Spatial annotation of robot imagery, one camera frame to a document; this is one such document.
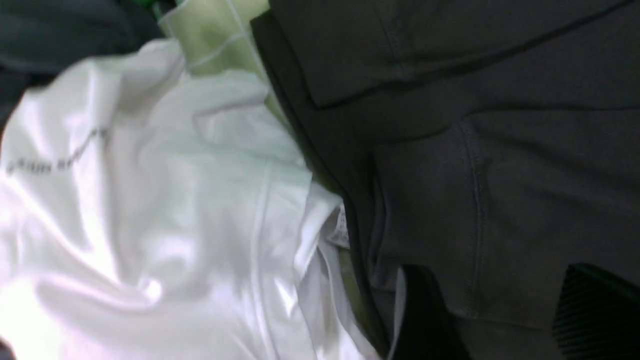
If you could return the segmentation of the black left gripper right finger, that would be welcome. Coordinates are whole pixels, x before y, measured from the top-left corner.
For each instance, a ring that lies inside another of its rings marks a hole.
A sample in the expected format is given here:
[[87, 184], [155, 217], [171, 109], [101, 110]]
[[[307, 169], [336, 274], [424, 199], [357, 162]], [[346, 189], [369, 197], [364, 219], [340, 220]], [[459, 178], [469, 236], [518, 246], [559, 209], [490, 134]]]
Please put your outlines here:
[[567, 360], [638, 360], [639, 286], [592, 264], [570, 264], [551, 330]]

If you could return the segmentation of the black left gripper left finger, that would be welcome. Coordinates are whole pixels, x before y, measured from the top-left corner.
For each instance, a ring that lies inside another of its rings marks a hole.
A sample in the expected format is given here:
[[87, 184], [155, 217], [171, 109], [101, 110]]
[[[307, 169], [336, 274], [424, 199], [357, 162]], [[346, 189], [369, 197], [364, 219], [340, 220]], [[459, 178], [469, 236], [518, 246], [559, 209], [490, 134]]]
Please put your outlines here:
[[402, 265], [395, 292], [396, 360], [469, 360], [439, 283], [427, 268]]

